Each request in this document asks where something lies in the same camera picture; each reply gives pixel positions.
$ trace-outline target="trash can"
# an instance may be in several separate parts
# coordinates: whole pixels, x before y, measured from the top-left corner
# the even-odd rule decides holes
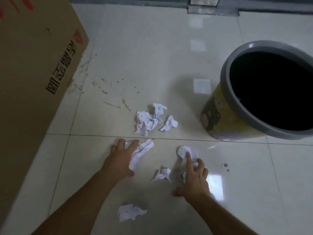
[[[201,123],[222,141],[301,139],[313,135],[312,103],[313,58],[284,43],[254,41],[225,61]]]

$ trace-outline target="glossy tiled floor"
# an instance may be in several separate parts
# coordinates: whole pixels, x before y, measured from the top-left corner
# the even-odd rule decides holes
[[[188,15],[184,9],[120,5],[74,5],[90,38],[72,86],[65,94],[36,159],[1,230],[29,234],[99,168],[118,138],[141,135],[135,113],[157,102],[164,119],[179,122],[167,133],[150,131],[155,147],[135,177],[117,185],[105,201],[92,234],[196,234],[209,230],[182,198],[170,191],[182,183],[178,146],[199,150],[219,203],[259,234],[312,234],[313,138],[263,137],[217,142],[197,114],[208,95],[193,93],[193,79],[219,82],[221,66],[252,40],[283,41],[313,55],[313,17],[241,13],[240,17]],[[161,166],[172,181],[149,184]],[[118,223],[118,207],[148,209]]]

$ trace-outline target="cartoon print on trash can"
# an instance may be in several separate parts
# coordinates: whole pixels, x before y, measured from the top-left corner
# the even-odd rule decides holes
[[[202,111],[202,125],[207,131],[211,131],[213,130],[214,125],[217,125],[220,119],[221,114],[216,108],[214,97],[212,97],[212,99],[206,103],[204,110]]]

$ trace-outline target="cardboard box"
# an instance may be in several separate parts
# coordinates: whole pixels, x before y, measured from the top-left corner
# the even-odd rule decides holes
[[[0,0],[0,225],[88,45],[68,0]]]

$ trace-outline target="person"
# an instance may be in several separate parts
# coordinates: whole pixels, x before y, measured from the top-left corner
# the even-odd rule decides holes
[[[138,144],[139,140],[135,140],[125,149],[125,140],[120,139],[117,146],[111,146],[110,155],[105,159],[102,168],[52,213],[32,235],[90,234],[100,208],[111,190],[123,178],[134,175],[128,166]],[[194,168],[189,153],[186,158],[186,183],[184,187],[174,190],[172,195],[183,196],[214,235],[256,234],[210,197],[206,181],[209,172],[203,161],[198,159],[198,166]]]

